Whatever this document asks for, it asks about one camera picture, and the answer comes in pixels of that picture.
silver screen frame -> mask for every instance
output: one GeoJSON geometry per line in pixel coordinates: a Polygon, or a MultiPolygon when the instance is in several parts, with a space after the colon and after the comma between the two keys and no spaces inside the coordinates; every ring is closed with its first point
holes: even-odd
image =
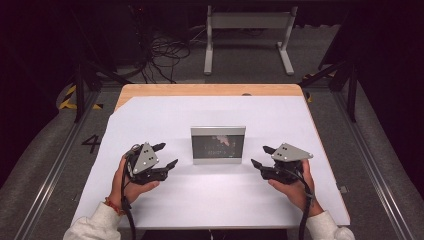
{"type": "Polygon", "coordinates": [[[219,136],[219,135],[237,135],[243,136],[243,147],[241,156],[243,156],[244,142],[246,139],[246,126],[193,126],[191,130],[192,141],[192,156],[193,164],[241,164],[242,157],[240,158],[195,158],[193,148],[193,137],[196,136],[219,136]]]}

bracelet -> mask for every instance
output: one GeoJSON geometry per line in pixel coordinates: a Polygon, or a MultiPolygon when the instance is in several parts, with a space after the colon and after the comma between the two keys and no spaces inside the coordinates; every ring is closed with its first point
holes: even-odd
{"type": "Polygon", "coordinates": [[[115,206],[115,204],[113,204],[110,200],[109,200],[109,197],[105,197],[105,202],[104,202],[104,204],[106,205],[106,206],[109,206],[109,207],[111,207],[113,210],[115,210],[115,212],[118,214],[118,216],[122,216],[122,215],[125,215],[125,211],[124,210],[122,210],[122,209],[119,209],[117,206],[115,206]]]}

table surface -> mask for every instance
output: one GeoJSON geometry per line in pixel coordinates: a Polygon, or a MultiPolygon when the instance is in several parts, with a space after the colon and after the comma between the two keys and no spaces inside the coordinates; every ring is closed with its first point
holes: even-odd
{"type": "Polygon", "coordinates": [[[297,84],[128,84],[122,88],[115,111],[132,97],[141,96],[303,96],[297,84]]]}
{"type": "MultiPolygon", "coordinates": [[[[283,142],[313,153],[321,205],[339,225],[350,219],[303,96],[295,84],[132,84],[122,89],[74,216],[90,215],[108,193],[117,160],[135,143],[166,143],[169,177],[132,204],[143,229],[289,228],[301,212],[264,181],[250,159],[274,161],[262,146],[283,142]],[[241,164],[193,165],[190,126],[246,126],[241,164]]],[[[123,218],[120,226],[128,227],[123,218]]]]}

wrist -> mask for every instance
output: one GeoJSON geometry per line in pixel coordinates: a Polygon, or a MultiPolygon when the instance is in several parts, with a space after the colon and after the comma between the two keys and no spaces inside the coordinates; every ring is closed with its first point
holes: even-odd
{"type": "Polygon", "coordinates": [[[324,212],[324,209],[322,209],[321,205],[319,205],[318,201],[315,199],[311,202],[308,217],[314,217],[323,212],[324,212]]]}
{"type": "Polygon", "coordinates": [[[111,207],[118,214],[118,216],[125,215],[125,212],[122,210],[122,207],[121,207],[120,199],[117,200],[116,198],[109,196],[105,198],[104,204],[106,206],[111,207]]]}

white sleeve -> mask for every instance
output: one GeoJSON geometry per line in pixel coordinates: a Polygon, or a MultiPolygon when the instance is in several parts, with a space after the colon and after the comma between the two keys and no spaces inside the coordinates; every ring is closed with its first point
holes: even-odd
{"type": "Polygon", "coordinates": [[[339,228],[328,211],[308,218],[306,227],[314,240],[355,240],[352,231],[339,228]]]}
{"type": "Polygon", "coordinates": [[[64,240],[71,239],[110,239],[119,240],[118,224],[121,217],[111,207],[100,203],[91,218],[78,219],[63,236],[64,240]]]}

